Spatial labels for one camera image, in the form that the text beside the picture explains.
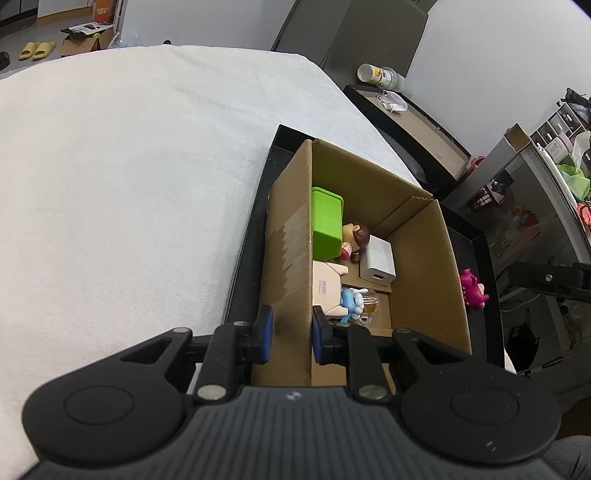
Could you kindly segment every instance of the blue figurine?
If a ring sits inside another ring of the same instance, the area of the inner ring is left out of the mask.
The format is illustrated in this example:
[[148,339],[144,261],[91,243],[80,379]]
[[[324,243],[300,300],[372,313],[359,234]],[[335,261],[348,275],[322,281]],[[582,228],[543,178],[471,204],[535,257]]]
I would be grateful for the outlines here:
[[345,307],[349,313],[341,318],[341,322],[351,322],[359,320],[363,313],[363,293],[367,293],[367,288],[348,288],[340,289],[340,306]]

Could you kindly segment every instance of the pink plush toy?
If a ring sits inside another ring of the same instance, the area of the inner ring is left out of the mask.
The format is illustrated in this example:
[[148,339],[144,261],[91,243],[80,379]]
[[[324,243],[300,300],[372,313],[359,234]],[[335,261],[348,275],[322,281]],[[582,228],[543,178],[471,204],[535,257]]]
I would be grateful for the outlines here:
[[485,295],[484,285],[478,283],[477,276],[472,273],[470,268],[460,273],[460,284],[462,284],[462,293],[466,305],[476,310],[483,309],[489,296]]

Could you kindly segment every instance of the orange box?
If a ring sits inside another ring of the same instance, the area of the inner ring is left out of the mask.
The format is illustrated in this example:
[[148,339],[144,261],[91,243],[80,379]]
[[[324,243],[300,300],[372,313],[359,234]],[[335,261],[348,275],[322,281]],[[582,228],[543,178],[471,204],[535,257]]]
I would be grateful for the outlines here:
[[92,21],[97,23],[111,23],[114,13],[113,0],[95,0],[92,11]]

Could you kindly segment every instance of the small white box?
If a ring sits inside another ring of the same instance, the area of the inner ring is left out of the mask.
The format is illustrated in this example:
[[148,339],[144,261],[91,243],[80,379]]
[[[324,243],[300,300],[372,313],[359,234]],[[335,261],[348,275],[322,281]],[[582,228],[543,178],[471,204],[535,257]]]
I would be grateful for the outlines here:
[[386,240],[369,236],[369,244],[361,253],[359,276],[378,285],[390,285],[396,280],[392,247]]

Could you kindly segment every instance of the green container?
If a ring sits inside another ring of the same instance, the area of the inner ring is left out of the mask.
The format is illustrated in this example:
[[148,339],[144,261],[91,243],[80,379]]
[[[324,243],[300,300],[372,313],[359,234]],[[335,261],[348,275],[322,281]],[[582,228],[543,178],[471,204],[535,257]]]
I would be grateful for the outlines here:
[[312,256],[314,260],[338,257],[343,245],[343,197],[312,187]]

